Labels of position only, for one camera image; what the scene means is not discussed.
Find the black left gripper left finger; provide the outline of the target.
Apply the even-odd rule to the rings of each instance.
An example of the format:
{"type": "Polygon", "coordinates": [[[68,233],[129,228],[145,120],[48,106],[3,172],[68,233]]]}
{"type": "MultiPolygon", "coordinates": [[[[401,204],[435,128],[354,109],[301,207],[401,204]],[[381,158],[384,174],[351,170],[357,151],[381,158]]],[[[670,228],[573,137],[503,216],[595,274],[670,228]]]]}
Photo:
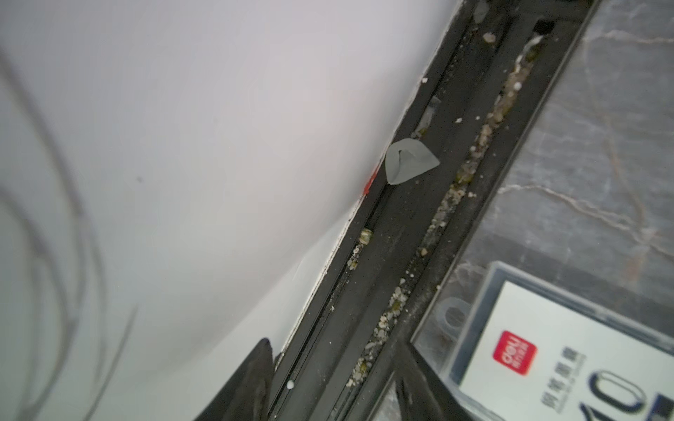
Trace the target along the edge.
{"type": "Polygon", "coordinates": [[[242,364],[195,418],[196,421],[263,421],[269,419],[274,359],[270,341],[261,339],[242,364]]]}

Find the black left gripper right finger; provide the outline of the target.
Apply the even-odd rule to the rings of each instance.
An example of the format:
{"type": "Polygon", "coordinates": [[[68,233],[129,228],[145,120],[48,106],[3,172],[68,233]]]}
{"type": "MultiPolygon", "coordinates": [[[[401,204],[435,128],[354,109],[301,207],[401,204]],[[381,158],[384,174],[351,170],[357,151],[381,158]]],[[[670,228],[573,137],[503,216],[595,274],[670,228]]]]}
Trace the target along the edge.
{"type": "Polygon", "coordinates": [[[472,421],[411,343],[398,347],[395,382],[402,420],[472,421]]]}

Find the clear lead refill box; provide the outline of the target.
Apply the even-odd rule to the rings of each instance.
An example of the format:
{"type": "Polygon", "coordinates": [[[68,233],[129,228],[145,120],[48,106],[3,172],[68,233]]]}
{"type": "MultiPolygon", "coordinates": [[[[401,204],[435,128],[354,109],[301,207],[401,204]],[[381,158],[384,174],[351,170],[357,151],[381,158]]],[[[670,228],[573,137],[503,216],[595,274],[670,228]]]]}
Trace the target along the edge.
{"type": "Polygon", "coordinates": [[[673,282],[453,269],[414,337],[475,420],[670,420],[673,282]]]}

